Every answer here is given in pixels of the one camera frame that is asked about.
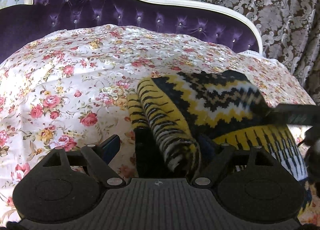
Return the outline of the yellow black patterned knit sweater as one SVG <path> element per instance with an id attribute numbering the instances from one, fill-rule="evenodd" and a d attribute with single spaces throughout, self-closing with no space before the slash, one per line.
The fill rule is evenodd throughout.
<path id="1" fill-rule="evenodd" d="M 269 106 L 242 73 L 145 77 L 127 96 L 127 108 L 140 177 L 195 179 L 212 162 L 215 146 L 229 144 L 240 150 L 263 147 L 308 186 L 291 131 L 266 121 Z"/>

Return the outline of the floral bedspread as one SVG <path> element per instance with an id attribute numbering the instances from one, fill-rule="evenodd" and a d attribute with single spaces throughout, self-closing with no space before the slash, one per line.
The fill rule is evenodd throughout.
<path id="1" fill-rule="evenodd" d="M 55 147 L 76 150 L 117 134 L 111 168 L 125 180 L 137 176 L 126 98 L 141 78 L 227 69 L 245 74 L 269 106 L 313 104 L 277 60 L 188 35 L 109 24 L 26 44 L 1 64 L 1 225 L 20 220 L 12 192 Z"/>

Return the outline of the purple tufted velvet headboard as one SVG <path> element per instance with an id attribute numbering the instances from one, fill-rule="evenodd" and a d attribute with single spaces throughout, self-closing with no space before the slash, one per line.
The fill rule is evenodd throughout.
<path id="1" fill-rule="evenodd" d="M 25 0 L 1 10 L 1 60 L 54 31 L 104 24 L 190 35 L 236 53 L 263 52 L 255 25 L 220 5 L 189 0 Z"/>

